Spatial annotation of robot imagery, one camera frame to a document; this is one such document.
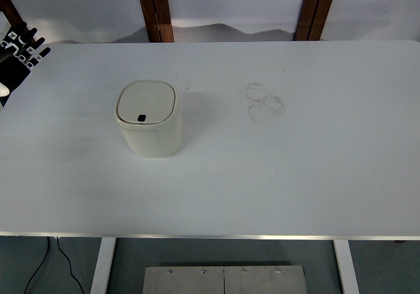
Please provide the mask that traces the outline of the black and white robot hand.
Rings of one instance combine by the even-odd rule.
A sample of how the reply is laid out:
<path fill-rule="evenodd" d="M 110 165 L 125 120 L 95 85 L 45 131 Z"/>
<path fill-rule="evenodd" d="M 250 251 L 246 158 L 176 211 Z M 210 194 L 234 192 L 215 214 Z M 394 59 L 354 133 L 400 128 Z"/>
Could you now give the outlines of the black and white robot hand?
<path fill-rule="evenodd" d="M 4 106 L 9 96 L 31 74 L 32 70 L 50 52 L 50 47 L 45 47 L 37 52 L 45 39 L 39 38 L 32 42 L 37 33 L 36 28 L 26 31 L 25 22 L 10 28 L 1 40 L 1 104 Z"/>

